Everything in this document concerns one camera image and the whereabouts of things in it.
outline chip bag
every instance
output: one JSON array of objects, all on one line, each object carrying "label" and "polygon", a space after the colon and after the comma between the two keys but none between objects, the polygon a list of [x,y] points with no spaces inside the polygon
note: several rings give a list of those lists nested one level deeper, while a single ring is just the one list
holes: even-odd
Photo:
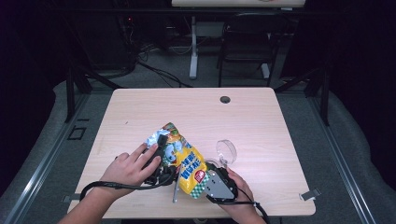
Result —
[{"label": "chip bag", "polygon": [[160,134],[168,136],[164,147],[163,166],[176,166],[177,172],[181,172],[179,187],[192,198],[198,198],[209,180],[204,157],[171,122],[147,139],[148,147],[157,143]]}]

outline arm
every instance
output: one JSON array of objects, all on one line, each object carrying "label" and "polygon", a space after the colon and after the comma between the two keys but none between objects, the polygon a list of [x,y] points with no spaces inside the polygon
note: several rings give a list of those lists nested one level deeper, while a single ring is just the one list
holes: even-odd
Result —
[{"label": "arm", "polygon": [[[142,155],[146,147],[146,144],[142,144],[131,155],[120,154],[107,167],[100,180],[140,186],[161,162],[161,158],[156,157],[148,167],[142,170],[158,146],[154,144]],[[131,189],[94,188],[59,223],[99,223],[111,204],[132,191]]]},{"label": "arm", "polygon": [[[228,176],[235,181],[238,187],[237,202],[249,202],[249,198],[253,199],[248,183],[236,172],[227,167]],[[256,208],[252,204],[236,204],[236,205],[219,205],[226,211],[231,218],[239,224],[265,224],[264,219],[256,212]]]}]

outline hand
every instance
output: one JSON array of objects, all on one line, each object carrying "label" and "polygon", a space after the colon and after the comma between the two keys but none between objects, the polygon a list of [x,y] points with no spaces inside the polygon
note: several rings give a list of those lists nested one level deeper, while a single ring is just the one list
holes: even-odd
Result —
[{"label": "hand", "polygon": [[[253,193],[251,192],[248,183],[236,172],[227,167],[228,176],[235,181],[238,187],[238,197],[235,199],[236,202],[250,202],[250,199],[254,202]],[[240,224],[250,223],[265,223],[264,220],[256,212],[256,208],[252,204],[235,204],[235,205],[219,205],[224,211],[226,211],[231,218]]]},{"label": "hand", "polygon": [[[131,155],[124,152],[111,162],[105,173],[100,178],[101,181],[117,182],[125,185],[140,186],[155,169],[160,165],[161,158],[155,157],[149,166],[142,170],[146,162],[157,150],[158,145],[152,145],[144,154],[147,144],[143,143]],[[109,197],[110,200],[116,201],[118,198],[131,193],[132,189],[112,189],[100,188],[102,193]]]}]

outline wrist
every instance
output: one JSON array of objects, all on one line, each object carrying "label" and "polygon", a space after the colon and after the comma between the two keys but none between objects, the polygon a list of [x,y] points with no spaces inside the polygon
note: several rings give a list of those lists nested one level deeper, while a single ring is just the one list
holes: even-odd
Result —
[{"label": "wrist", "polygon": [[259,214],[253,216],[246,216],[246,218],[239,222],[239,224],[261,224],[265,223],[264,219]]},{"label": "wrist", "polygon": [[91,190],[87,197],[93,198],[96,202],[102,204],[113,204],[118,198],[109,190],[96,187]]}]

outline black chair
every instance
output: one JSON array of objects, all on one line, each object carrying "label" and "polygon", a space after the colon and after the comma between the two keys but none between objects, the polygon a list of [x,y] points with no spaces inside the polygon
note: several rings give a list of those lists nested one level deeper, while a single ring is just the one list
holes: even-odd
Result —
[{"label": "black chair", "polygon": [[289,21],[279,14],[239,13],[231,16],[223,26],[222,43],[218,59],[219,87],[223,77],[223,63],[269,63],[271,76],[278,43],[288,28]]}]

